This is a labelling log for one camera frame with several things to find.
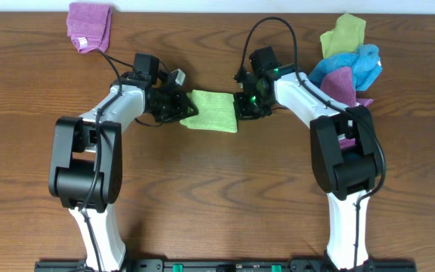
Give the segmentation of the green microfiber cloth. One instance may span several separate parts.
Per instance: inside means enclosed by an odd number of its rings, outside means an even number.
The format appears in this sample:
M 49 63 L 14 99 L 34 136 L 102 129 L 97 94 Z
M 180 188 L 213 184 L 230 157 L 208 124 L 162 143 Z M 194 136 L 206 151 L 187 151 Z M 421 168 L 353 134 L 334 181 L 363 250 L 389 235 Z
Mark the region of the green microfiber cloth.
M 180 121 L 189 129 L 237 133 L 234 96 L 229 93 L 192 90 L 187 97 L 198 114 Z

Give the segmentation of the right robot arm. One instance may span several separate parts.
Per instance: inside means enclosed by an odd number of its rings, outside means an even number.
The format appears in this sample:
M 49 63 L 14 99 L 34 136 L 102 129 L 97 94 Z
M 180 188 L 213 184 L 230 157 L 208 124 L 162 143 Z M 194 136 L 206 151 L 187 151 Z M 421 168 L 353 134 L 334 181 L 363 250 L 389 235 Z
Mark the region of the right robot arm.
M 280 104 L 309 128 L 313 174 L 329 204 L 326 255 L 336 270 L 364 267 L 367 206 L 385 176 L 369 110 L 331 98 L 295 64 L 269 63 L 250 73 L 240 67 L 234 80 L 242 88 L 235 95 L 239 120 L 269 116 L 272 105 Z

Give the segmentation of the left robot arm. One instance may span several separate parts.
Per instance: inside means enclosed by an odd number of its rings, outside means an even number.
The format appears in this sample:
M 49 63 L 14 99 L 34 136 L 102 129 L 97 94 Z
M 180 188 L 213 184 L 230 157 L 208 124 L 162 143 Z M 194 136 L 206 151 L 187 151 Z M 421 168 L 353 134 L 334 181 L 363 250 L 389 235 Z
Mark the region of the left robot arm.
M 60 117 L 54 127 L 48 189 L 69 210 L 82 235 L 83 271 L 119 271 L 126 247 L 114 204 L 122 187 L 122 136 L 144 113 L 159 124 L 197 112 L 181 86 L 182 70 L 124 73 L 108 95 L 78 117 Z

